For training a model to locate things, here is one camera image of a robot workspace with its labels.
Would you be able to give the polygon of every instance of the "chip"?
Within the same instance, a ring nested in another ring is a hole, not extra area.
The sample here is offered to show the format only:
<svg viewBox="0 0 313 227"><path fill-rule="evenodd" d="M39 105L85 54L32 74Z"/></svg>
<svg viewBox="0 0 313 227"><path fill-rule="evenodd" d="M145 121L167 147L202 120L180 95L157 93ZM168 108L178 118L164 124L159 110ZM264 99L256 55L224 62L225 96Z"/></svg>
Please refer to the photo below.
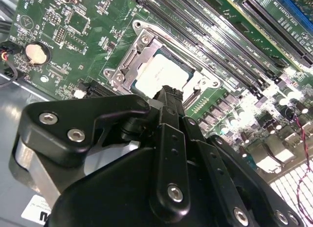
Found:
<svg viewBox="0 0 313 227"><path fill-rule="evenodd" d="M162 54L157 54L148 63L141 65L135 87L147 97L153 98L165 85L182 91L188 79L189 74L180 66Z"/></svg>
<svg viewBox="0 0 313 227"><path fill-rule="evenodd" d="M88 18L76 11L72 12L67 22L68 26L81 35L85 32L89 23Z"/></svg>

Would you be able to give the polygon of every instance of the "black capacitor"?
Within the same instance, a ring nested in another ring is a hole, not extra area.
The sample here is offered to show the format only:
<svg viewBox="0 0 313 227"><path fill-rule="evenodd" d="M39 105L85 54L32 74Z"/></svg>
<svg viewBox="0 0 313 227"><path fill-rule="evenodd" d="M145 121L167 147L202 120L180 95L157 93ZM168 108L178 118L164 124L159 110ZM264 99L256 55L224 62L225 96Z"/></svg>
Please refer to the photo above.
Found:
<svg viewBox="0 0 313 227"><path fill-rule="evenodd" d="M274 134L275 133L275 129L274 129L274 127L272 125L268 126L267 130L268 130L269 134Z"/></svg>
<svg viewBox="0 0 313 227"><path fill-rule="evenodd" d="M250 142L250 140L249 140L249 138L248 138L246 133L242 132L242 133L240 133L240 136L241 136L241 139L243 140L243 142L245 144L248 144Z"/></svg>
<svg viewBox="0 0 313 227"><path fill-rule="evenodd" d="M282 125L277 121L273 122L273 126L275 127L276 130L282 129Z"/></svg>
<svg viewBox="0 0 313 227"><path fill-rule="evenodd" d="M294 106L296 106L296 108L301 111L301 113L303 114L306 114L307 112L309 112L309 109L304 105L302 104L300 101L293 101L294 103Z"/></svg>
<svg viewBox="0 0 313 227"><path fill-rule="evenodd" d="M293 121L295 117L294 109L287 106L280 110L280 114L288 121Z"/></svg>

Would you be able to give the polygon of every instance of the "screw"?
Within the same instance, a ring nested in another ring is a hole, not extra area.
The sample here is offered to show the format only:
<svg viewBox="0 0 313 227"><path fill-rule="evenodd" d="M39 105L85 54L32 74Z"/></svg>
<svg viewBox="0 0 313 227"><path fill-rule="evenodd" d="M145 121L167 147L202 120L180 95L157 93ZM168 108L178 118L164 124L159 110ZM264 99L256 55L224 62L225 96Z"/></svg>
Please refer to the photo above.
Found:
<svg viewBox="0 0 313 227"><path fill-rule="evenodd" d="M175 111L172 110L171 108L166 108L166 111L170 113L171 115L175 115Z"/></svg>
<svg viewBox="0 0 313 227"><path fill-rule="evenodd" d="M67 133L67 137L74 142L82 142L85 140L85 133L79 129L71 129Z"/></svg>
<svg viewBox="0 0 313 227"><path fill-rule="evenodd" d="M176 203L180 203L183 200L182 191L176 185L170 185L167 188L168 196Z"/></svg>
<svg viewBox="0 0 313 227"><path fill-rule="evenodd" d="M249 220L248 217L245 215L243 211L241 211L240 208L236 207L234 209L234 214L236 219L242 224L243 226L248 226L249 225Z"/></svg>
<svg viewBox="0 0 313 227"><path fill-rule="evenodd" d="M193 119L188 119L188 121L189 121L189 123L191 124L191 125L196 125L196 122L193 120Z"/></svg>
<svg viewBox="0 0 313 227"><path fill-rule="evenodd" d="M205 79L201 79L200 84L201 85L206 85L206 80Z"/></svg>
<svg viewBox="0 0 313 227"><path fill-rule="evenodd" d="M141 28L141 24L140 23L135 23L135 28L140 29Z"/></svg>
<svg viewBox="0 0 313 227"><path fill-rule="evenodd" d="M124 76L122 74L117 74L116 79L118 80L118 82L122 82L124 79Z"/></svg>
<svg viewBox="0 0 313 227"><path fill-rule="evenodd" d="M104 75L109 77L111 75L111 73L107 70L107 71L104 72Z"/></svg>
<svg viewBox="0 0 313 227"><path fill-rule="evenodd" d="M288 220L287 218L284 216L283 213L281 213L280 211L276 211L275 212L276 217L280 220L281 223L288 225Z"/></svg>
<svg viewBox="0 0 313 227"><path fill-rule="evenodd" d="M39 120L43 124L53 125L58 122L58 117L53 113L42 113L41 115L39 115Z"/></svg>
<svg viewBox="0 0 313 227"><path fill-rule="evenodd" d="M142 107L146 107L147 103L144 100L137 100L137 104L142 106Z"/></svg>
<svg viewBox="0 0 313 227"><path fill-rule="evenodd" d="M295 216L291 212L288 212L288 216L297 226L300 224L297 218L295 218Z"/></svg>
<svg viewBox="0 0 313 227"><path fill-rule="evenodd" d="M148 43L150 43L151 39L149 36L144 35L144 36L142 36L141 41L143 44L147 45Z"/></svg>
<svg viewBox="0 0 313 227"><path fill-rule="evenodd" d="M219 143L220 145L223 145L223 141L219 137L216 138L216 142Z"/></svg>

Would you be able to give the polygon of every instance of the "capacitor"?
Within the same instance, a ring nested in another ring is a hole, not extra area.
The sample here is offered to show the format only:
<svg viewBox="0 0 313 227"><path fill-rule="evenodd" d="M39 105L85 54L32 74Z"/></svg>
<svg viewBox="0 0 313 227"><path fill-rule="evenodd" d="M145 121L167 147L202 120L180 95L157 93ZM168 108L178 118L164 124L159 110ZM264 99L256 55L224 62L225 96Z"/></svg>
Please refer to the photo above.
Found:
<svg viewBox="0 0 313 227"><path fill-rule="evenodd" d="M220 124L219 126L220 131L223 135L227 134L229 132L229 128L226 126L226 124Z"/></svg>
<svg viewBox="0 0 313 227"><path fill-rule="evenodd" d="M246 158L248 156L248 153L246 152L246 149L242 145L239 146L239 154L243 158Z"/></svg>
<svg viewBox="0 0 313 227"><path fill-rule="evenodd" d="M281 106L285 106L289 103L289 100L285 98L282 94L278 94L275 99Z"/></svg>
<svg viewBox="0 0 313 227"><path fill-rule="evenodd" d="M243 142L245 143L245 144L248 144L249 142L250 142L250 140L249 140L249 138L248 138L248 136L247 136L247 134L246 133L240 133L240 136L241 136L241 139L243 140Z"/></svg>
<svg viewBox="0 0 313 227"><path fill-rule="evenodd" d="M284 107L281 109L280 114L285 117L288 121L293 121L295 117L294 109L291 109L290 107Z"/></svg>
<svg viewBox="0 0 313 227"><path fill-rule="evenodd" d="M309 109L305 105L303 105L300 101L295 101L294 105L303 114L306 114L307 112L309 112Z"/></svg>
<svg viewBox="0 0 313 227"><path fill-rule="evenodd" d="M293 91L292 89L290 88L287 88L284 90L284 94L289 98L289 99L295 99L297 98L298 94Z"/></svg>
<svg viewBox="0 0 313 227"><path fill-rule="evenodd" d="M236 127L239 123L238 119L236 119L234 116L228 117L228 121L229 121L229 124L233 127Z"/></svg>
<svg viewBox="0 0 313 227"><path fill-rule="evenodd" d="M275 133L275 129L272 125L269 125L268 128L267 128L269 134L274 134Z"/></svg>
<svg viewBox="0 0 313 227"><path fill-rule="evenodd" d="M239 118L244 118L245 117L246 112L244 111L244 109L239 108L236 112L237 112Z"/></svg>
<svg viewBox="0 0 313 227"><path fill-rule="evenodd" d="M273 127L276 130L281 130L283 126L279 122L275 121L275 122L273 122Z"/></svg>

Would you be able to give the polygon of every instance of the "connector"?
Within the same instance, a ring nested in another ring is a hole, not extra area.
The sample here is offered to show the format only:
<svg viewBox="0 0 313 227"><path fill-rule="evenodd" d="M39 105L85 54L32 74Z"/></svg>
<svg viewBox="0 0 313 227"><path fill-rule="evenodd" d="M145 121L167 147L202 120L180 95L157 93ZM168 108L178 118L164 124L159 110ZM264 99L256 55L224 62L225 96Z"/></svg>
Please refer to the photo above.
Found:
<svg viewBox="0 0 313 227"><path fill-rule="evenodd" d="M5 41L0 43L0 52L7 52L8 54L17 54L22 51L22 47L13 43L12 41Z"/></svg>

